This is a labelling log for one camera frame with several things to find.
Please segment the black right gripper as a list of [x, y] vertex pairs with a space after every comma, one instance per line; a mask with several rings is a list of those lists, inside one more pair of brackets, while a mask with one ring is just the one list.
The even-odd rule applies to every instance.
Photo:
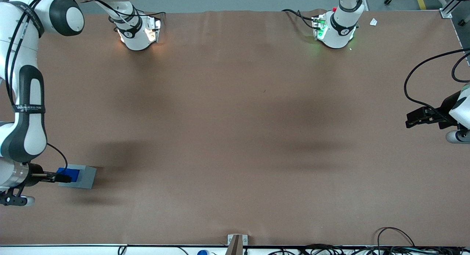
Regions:
[[[28, 164], [27, 186], [34, 186], [44, 177], [42, 166], [38, 164]], [[44, 182], [47, 183], [70, 183], [72, 177], [63, 173], [45, 173]]]

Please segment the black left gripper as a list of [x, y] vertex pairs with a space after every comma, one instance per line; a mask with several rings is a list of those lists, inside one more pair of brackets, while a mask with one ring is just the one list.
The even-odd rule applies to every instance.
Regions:
[[442, 101], [440, 107], [436, 109], [438, 113], [435, 113], [429, 107], [421, 107], [414, 111], [411, 111], [406, 115], [406, 128], [436, 123], [438, 123], [438, 127], [441, 130], [449, 128], [451, 126], [457, 126], [457, 121], [449, 115], [449, 112], [453, 108], [453, 106], [455, 106], [459, 96], [460, 91], [457, 91], [456, 93], [446, 97]]

